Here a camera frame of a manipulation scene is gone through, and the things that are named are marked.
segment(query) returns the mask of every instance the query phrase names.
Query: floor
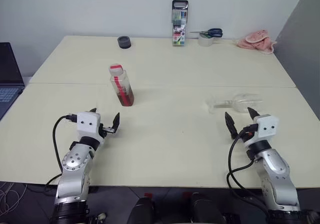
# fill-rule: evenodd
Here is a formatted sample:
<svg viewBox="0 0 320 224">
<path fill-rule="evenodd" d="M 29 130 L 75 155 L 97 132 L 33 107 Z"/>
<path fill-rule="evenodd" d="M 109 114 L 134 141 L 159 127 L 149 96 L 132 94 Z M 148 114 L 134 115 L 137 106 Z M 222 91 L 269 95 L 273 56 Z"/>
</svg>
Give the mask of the floor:
<svg viewBox="0 0 320 224">
<path fill-rule="evenodd" d="M 22 193 L 24 185 L 16 183 L 13 189 Z M 33 191 L 42 191 L 42 185 L 29 185 Z M 18 207 L 0 216 L 0 222 L 8 224 L 49 223 L 53 210 L 54 196 L 46 196 L 26 190 Z M 190 193 L 200 192 L 217 202 L 221 212 L 232 212 L 240 215 L 242 223 L 265 223 L 263 213 L 253 206 L 234 199 L 228 189 L 222 188 L 166 188 L 166 187 L 99 187 L 92 188 L 88 197 L 91 214 L 106 212 L 105 223 L 125 224 L 131 209 L 139 197 L 151 193 L 157 212 L 162 216 L 159 223 L 174 223 L 181 213 Z M 47 194 L 55 194 L 55 189 Z M 298 190 L 302 209 L 320 211 L 320 188 Z M 16 197 L 12 193 L 8 196 L 9 204 L 14 204 Z"/>
</svg>

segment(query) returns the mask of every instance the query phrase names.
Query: white wall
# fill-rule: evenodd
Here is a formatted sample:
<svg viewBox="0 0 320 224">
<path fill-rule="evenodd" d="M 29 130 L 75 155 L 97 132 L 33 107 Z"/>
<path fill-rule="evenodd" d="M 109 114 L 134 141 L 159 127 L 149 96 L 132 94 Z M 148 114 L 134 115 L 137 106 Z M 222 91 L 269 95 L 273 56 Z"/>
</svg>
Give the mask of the white wall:
<svg viewBox="0 0 320 224">
<path fill-rule="evenodd" d="M 268 29 L 275 39 L 298 1 L 189 0 L 187 28 L 198 31 L 220 27 L 229 39 Z M 171 3 L 0 0 L 0 41 L 12 43 L 22 74 L 31 75 L 65 35 L 170 37 Z"/>
</svg>

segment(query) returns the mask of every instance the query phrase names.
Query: white table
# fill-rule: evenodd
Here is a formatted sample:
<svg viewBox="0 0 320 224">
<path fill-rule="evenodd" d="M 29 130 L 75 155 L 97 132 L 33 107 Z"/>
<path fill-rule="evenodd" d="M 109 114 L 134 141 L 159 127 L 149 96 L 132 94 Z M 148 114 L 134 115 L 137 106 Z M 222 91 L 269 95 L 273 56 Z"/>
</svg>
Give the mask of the white table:
<svg viewBox="0 0 320 224">
<path fill-rule="evenodd" d="M 3 181 L 46 183 L 59 173 L 52 143 L 56 120 L 68 113 L 98 107 L 104 125 L 120 112 L 120 127 L 107 136 L 94 158 L 92 185 L 226 187 L 232 143 L 224 111 L 238 130 L 252 123 L 248 114 L 217 109 L 209 114 L 209 95 L 229 98 L 259 92 L 265 111 L 280 119 L 270 144 L 291 166 L 296 187 L 319 187 L 319 121 L 296 88 L 279 87 L 135 87 L 135 103 L 122 107 L 111 86 L 35 84 L 27 86 L 0 122 L 0 176 Z M 76 139 L 74 123 L 57 128 L 60 156 Z M 247 164 L 241 142 L 233 166 Z M 237 174 L 246 187 L 260 187 L 254 168 Z"/>
<path fill-rule="evenodd" d="M 121 49 L 115 37 L 66 36 L 31 83 L 109 84 L 108 68 L 122 64 L 133 87 L 263 86 L 294 87 L 274 55 L 241 49 L 233 41 L 201 47 L 187 40 L 132 38 Z"/>
</svg>

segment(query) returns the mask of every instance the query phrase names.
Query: tape roll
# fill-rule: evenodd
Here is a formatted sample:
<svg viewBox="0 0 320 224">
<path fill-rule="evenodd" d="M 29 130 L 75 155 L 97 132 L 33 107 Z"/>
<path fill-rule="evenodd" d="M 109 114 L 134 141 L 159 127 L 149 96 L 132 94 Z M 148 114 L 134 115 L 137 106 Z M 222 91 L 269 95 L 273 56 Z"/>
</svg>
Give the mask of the tape roll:
<svg viewBox="0 0 320 224">
<path fill-rule="evenodd" d="M 203 47 L 208 47 L 214 43 L 213 37 L 205 34 L 199 34 L 198 44 Z"/>
</svg>

